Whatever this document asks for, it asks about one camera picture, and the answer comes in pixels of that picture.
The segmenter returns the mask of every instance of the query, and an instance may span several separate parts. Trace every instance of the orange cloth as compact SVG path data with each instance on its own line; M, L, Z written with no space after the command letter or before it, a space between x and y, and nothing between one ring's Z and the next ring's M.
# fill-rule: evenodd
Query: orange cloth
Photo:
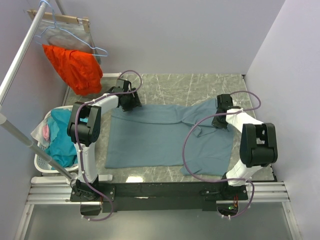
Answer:
M102 70L95 57L79 50L42 45L47 58L63 81L77 95L97 94L101 91Z

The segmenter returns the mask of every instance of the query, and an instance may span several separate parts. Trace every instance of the pink cloth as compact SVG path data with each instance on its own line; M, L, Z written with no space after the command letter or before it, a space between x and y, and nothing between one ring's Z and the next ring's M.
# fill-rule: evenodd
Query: pink cloth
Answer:
M45 126L43 126L43 128L42 128L42 133L43 133L44 139L45 139L48 143L50 143L50 129L49 129L48 124L46 124Z

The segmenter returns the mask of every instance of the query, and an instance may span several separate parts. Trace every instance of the cable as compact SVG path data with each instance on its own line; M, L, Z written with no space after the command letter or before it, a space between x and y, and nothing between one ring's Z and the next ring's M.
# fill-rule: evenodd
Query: cable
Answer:
M234 115L234 114L242 113L243 111L251 111L251 110L256 110L256 109L260 108L260 106L261 106L261 100L260 100L260 98L259 98L256 94L254 94L253 92L247 91L247 90L235 91L235 92L230 93L230 95L232 95L232 94L237 94L237 93L248 93L248 94L251 94L251 95L255 96L255 98L256 98L256 99L258 100L258 102L259 102L259 105L258 105L257 107L252 107L252 108L248 108L248 109L242 109L242 110L239 110L239 111L236 111L236 112L216 113L216 114L213 114L213 115L210 115L210 116L207 116L207 117L201 119L199 122L197 122L197 123L191 128L191 130L190 130L189 133L187 134L187 136L186 136L186 138L185 138L185 140L184 140L183 146L182 146L182 161L183 161L183 165L184 165L185 169L189 172L189 174L190 174L191 176L193 176L194 178L196 178L196 179L198 179L198 180L200 180L200 181L203 181L203 182L207 182L207 183L224 183L224 182L236 180L236 181L245 181L245 182L248 182L249 184L252 185L252 194L251 194L251 197L250 197L250 200L249 200L248 204L245 206L245 208L244 208L241 212L237 213L237 214L234 215L234 216L230 216L230 218L235 218L235 217L238 217L238 216L242 215L242 214L249 208L249 206L250 206L250 204L251 204L251 202L252 202L252 200L253 200L253 198L254 198L255 185L253 184L252 181L246 180L245 178L226 178L226 179L220 179L220 180L210 180L210 179L202 178L202 177L194 174L194 173L190 170L190 168L188 167L187 162L186 162L186 157L185 157L185 150L186 150L187 141L188 141L191 133L192 133L192 132L195 130L195 128L196 128L200 123L202 123L203 121L205 121L205 120L207 120L207 119L210 119L210 118L213 118L213 117L217 117L217 116Z
M102 100L102 99L105 99L105 98L107 98L107 97L109 97L109 96L123 95L123 94L132 94L132 93L135 93L136 91L138 91L138 90L141 88L142 84L143 84L143 80L142 80L142 77L140 76L140 74L137 73L136 71L134 71L134 70L124 71L123 73L120 74L120 76L118 77L118 79L120 79L120 78L121 78L125 73L127 73L127 72L133 72L133 73L137 74L137 76L138 76L139 79L140 79L140 85L139 85L135 90L133 90L133 91L127 91L127 92L110 93L110 94L107 94L107 95L103 95L103 96L101 96L101 97L98 97L97 99L94 99L94 100L92 100L92 101L87 101L87 102L83 103L83 104L79 107L79 109L77 110L76 115L75 115L75 125L74 125L74 131L75 131L75 133L74 133L74 135L75 135L76 143L78 144L78 147L79 147L79 156L80 156L80 166L81 166L81 170L82 170L82 177L83 177L83 179L84 179L85 184L86 184L91 190L93 190L94 192L96 192L97 194L99 194L100 196L102 196L103 198L105 198L105 199L110 203L110 205L111 205L111 211L110 211L110 213L109 213L107 216L103 217L103 218L95 219L95 218L89 218L89 217L87 217L87 216L84 216L84 218L87 219L87 220L89 220L89 221L98 222L98 221L103 221L103 220L108 219L108 218L112 215L112 213L114 212L114 204L112 203L112 201L111 201L111 199L110 199L109 197L107 197L107 196L104 195L102 192L98 191L98 190L95 189L93 186L91 186L91 185L89 184L89 182L88 182L87 177L86 177L86 174L85 174L86 171L85 171L85 169L84 169L84 157L83 157L83 153L82 153L82 150L83 150L83 149L82 149L82 147L81 147L81 143L80 143L80 141L79 141L79 135L78 135L78 119L79 119L80 111L81 111L81 109L82 109L84 106L89 105L89 104L94 104L94 103L96 103L96 102L98 102L98 101L100 101L100 100Z

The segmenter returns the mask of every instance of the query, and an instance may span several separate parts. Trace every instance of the metal pole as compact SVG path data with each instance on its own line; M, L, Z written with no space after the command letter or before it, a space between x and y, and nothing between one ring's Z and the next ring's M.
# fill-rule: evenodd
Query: metal pole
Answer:
M11 63L11 66L9 67L9 70L8 72L6 73L4 79L3 79L3 82L0 86L0 105L3 104L4 102L4 99L7 95L7 92L16 76L16 73L20 67L20 64L22 62L22 60L24 59L25 57L25 54L28 50L28 47L37 31L37 28L40 24L40 21L43 17L43 15L45 14L45 11L46 11L46 7L47 7L47 4L45 2L42 2L38 12L36 13L32 23L31 23L31 26L28 30L28 32L26 33L25 37L24 37L24 40L18 50L18 52L16 53L12 63Z
M56 2L56 4L57 4L57 6L58 6L58 8L59 8L59 10L60 10L60 12L61 12L61 14L62 14L62 15L67 15L64 7L63 7L62 4L61 4L61 1L60 1L60 0L55 0L55 2Z
M42 20L43 15L45 14L47 4L45 2L42 2L41 6L39 7L38 12L36 13L31 26L26 33L24 40L16 53L11 66L9 67L8 72L6 73L3 82L0 86L0 125L7 130L11 135L16 137L20 142L25 144L28 148L30 148L35 154L40 156L43 160L45 160L48 164L50 164L52 167L54 167L59 173L61 173L63 176L65 176L68 180L72 180L73 176L59 163L57 163L51 156L45 153L40 147L35 145L35 143L30 140L26 135L24 135L19 129L17 129L11 122L7 120L7 118L1 114L1 108L2 104L4 102L4 99L6 97L6 94L11 86L11 83L13 82L16 73L20 67L20 64L22 60L24 59L24 56L28 50L28 47L37 31L37 28L40 24L40 21Z
M40 147L35 145L34 141L29 139L26 135L24 135L18 128L16 128L11 122L6 120L1 124L5 130L7 130L11 135L16 137L20 142L30 148L33 152L35 152L39 157L45 160L48 164L54 167L59 173L65 176L67 179L72 180L73 176L70 172L68 172L64 167L62 167L59 163L57 163L51 156L46 154Z

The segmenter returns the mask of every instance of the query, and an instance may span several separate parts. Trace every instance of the blue clothing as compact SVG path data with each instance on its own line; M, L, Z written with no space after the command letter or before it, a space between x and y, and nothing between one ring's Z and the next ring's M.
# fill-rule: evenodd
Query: blue clothing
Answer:
M182 165L182 146L191 127L216 110L216 99L187 107L149 104L129 112L115 108L105 167ZM205 120L190 135L185 157L193 173L222 176L229 166L234 132L211 122L212 118ZM181 172L189 175L184 167Z
M74 143L67 135L70 116L70 110L56 108L51 111L51 117L47 121L50 129L50 145L45 152L64 168L78 162Z

